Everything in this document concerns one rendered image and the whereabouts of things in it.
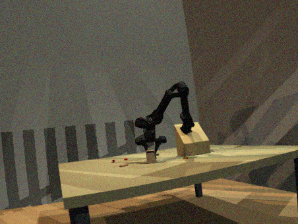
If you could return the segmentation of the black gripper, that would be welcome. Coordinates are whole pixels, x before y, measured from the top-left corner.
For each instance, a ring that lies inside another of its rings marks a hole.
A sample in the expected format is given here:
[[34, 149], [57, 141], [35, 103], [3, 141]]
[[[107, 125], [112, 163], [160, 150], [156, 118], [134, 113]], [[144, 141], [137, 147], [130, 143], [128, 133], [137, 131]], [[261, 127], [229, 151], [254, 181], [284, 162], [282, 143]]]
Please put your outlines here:
[[[149, 128], [146, 130], [147, 130], [147, 132], [150, 132], [150, 130], [154, 130], [154, 129]], [[145, 151], [148, 150], [148, 146], [146, 144], [147, 142], [155, 142], [155, 154], [156, 154], [161, 143], [167, 143], [167, 139], [165, 136], [159, 136], [159, 138], [156, 138], [156, 135], [154, 135], [154, 137], [147, 137], [146, 140], [143, 140], [141, 138], [137, 138], [135, 140], [135, 143], [137, 144], [137, 146], [144, 146]]]

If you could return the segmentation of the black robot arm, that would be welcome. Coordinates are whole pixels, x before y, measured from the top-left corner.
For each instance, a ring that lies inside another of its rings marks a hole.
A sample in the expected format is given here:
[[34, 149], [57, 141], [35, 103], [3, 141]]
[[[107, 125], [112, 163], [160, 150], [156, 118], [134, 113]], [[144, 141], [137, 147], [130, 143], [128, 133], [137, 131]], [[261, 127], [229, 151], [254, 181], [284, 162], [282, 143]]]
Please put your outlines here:
[[[175, 89], [178, 92], [172, 93]], [[189, 102], [188, 102], [188, 95], [189, 95], [189, 87], [185, 84], [185, 82], [180, 81], [174, 84], [170, 89], [165, 91], [165, 95], [163, 96], [158, 108], [154, 110], [151, 114], [146, 116], [145, 118], [137, 118], [134, 125], [138, 128], [153, 128], [154, 130], [150, 130], [150, 132], [144, 133], [144, 138], [147, 137], [154, 137], [156, 134], [155, 132], [155, 125], [158, 125], [162, 122], [164, 117], [164, 111], [166, 110], [167, 106], [169, 105], [172, 98], [181, 98], [181, 106], [183, 112], [180, 113], [180, 118], [183, 121], [183, 125], [180, 128], [185, 134], [192, 132], [192, 127], [194, 127], [193, 118], [191, 117], [189, 111]], [[150, 120], [152, 118], [152, 121]]]

